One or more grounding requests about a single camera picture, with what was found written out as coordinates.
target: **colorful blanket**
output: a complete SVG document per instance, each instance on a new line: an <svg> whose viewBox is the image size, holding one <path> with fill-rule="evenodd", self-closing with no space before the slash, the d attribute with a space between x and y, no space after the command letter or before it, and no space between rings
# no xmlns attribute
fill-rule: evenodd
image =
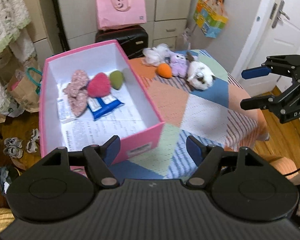
<svg viewBox="0 0 300 240"><path fill-rule="evenodd" d="M184 79L164 79L155 67L130 60L166 124L159 146L128 161L112 165L113 174L123 179L185 179L197 169L186 151L186 138L195 136L205 145L215 144L237 151L253 147L256 140L266 140L268 131L261 110L244 111L242 99L248 93L205 50L192 50L217 79L206 91L189 89Z"/></svg>

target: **white plush cat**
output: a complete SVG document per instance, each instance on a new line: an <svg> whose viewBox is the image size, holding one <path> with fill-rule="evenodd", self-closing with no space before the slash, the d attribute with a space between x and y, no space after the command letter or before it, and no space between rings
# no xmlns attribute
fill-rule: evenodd
<svg viewBox="0 0 300 240"><path fill-rule="evenodd" d="M188 68L187 81L191 86L198 90L206 90L213 85L213 81L216 79L211 69L202 62L192 61L188 55L188 61L190 62Z"/></svg>

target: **white fluffy plush toy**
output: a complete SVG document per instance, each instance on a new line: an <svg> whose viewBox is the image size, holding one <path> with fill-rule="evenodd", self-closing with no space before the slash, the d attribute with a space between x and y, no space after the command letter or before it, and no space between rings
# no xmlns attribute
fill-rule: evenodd
<svg viewBox="0 0 300 240"><path fill-rule="evenodd" d="M207 90L213 85L216 79L211 69L202 62L193 61L194 58L187 53L188 61L190 62L188 68L187 81L194 89Z"/></svg>
<svg viewBox="0 0 300 240"><path fill-rule="evenodd" d="M170 57L171 51L167 44L161 43L157 47L143 49L142 53L145 55L143 64L157 67Z"/></svg>

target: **black suitcase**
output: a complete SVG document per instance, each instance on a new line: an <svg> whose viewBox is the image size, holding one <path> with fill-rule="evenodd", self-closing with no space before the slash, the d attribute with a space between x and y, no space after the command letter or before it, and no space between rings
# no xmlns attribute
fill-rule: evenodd
<svg viewBox="0 0 300 240"><path fill-rule="evenodd" d="M142 51L148 47L148 33L140 25L97 32L95 43L109 40L117 40L128 59L143 57Z"/></svg>

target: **blue and white packet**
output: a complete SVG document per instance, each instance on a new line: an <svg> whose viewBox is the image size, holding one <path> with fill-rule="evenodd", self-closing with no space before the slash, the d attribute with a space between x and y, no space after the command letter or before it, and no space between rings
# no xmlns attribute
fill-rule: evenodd
<svg viewBox="0 0 300 240"><path fill-rule="evenodd" d="M124 103L112 95L103 98L88 98L88 109L91 111L94 121L123 105Z"/></svg>

